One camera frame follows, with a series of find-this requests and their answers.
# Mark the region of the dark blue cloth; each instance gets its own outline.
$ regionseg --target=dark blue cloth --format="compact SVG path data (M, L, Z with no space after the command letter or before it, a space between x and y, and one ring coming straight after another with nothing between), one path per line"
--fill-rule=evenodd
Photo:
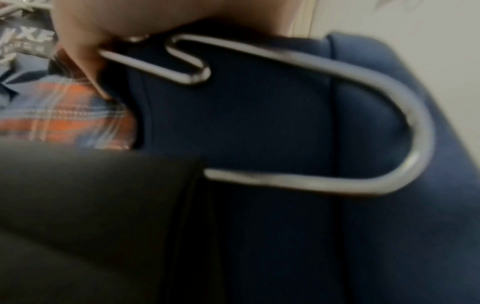
M479 177L446 120L392 51L346 35L313 41L224 26L182 31L381 71L421 94L438 132L429 170L378 199L217 184L229 302L478 302ZM189 71L166 54L165 38L153 37L126 53ZM184 87L115 65L103 77L136 111L143 128L137 146L144 151L204 156L215 168L348 177L385 173L408 152L402 116L376 93L249 55L195 43L182 47L210 63L209 82Z

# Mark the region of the white surface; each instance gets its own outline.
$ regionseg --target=white surface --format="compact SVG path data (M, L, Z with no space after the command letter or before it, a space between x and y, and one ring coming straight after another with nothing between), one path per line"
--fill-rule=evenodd
M375 10L377 3L319 0L310 34L342 31L388 43L480 163L480 0L390 0Z

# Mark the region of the plaid shirt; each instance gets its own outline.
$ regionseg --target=plaid shirt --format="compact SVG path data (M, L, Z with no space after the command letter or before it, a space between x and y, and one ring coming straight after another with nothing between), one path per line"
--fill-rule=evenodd
M50 60L47 76L24 86L0 110L0 136L97 149L132 147L133 114L122 103L102 99L63 50Z

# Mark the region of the clothing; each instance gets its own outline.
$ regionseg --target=clothing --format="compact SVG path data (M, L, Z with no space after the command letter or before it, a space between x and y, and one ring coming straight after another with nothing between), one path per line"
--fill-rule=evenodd
M0 29L0 52L16 52L9 65L0 67L0 136L97 149L132 146L137 136L132 113L102 99L66 53L55 48L48 15L12 16L0 21Z
M0 298L224 303L204 163L0 141Z
M215 184L229 302L479 301L478 172L431 97L388 47L340 34L321 41L263 37L208 22L178 32L380 71L422 97L437 131L425 174L376 199ZM165 52L165 39L152 37L126 54L188 71ZM408 153L404 118L375 92L216 47L181 47L210 64L209 82L185 87L116 64L101 77L136 114L139 149L204 156L214 168L353 178L386 173Z

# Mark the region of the orange plaid fabric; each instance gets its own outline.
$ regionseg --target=orange plaid fabric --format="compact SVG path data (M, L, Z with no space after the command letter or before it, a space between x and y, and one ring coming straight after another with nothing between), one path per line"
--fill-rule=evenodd
M128 108L101 98L63 50L49 62L48 75L0 110L0 136L31 141L125 150L137 136Z

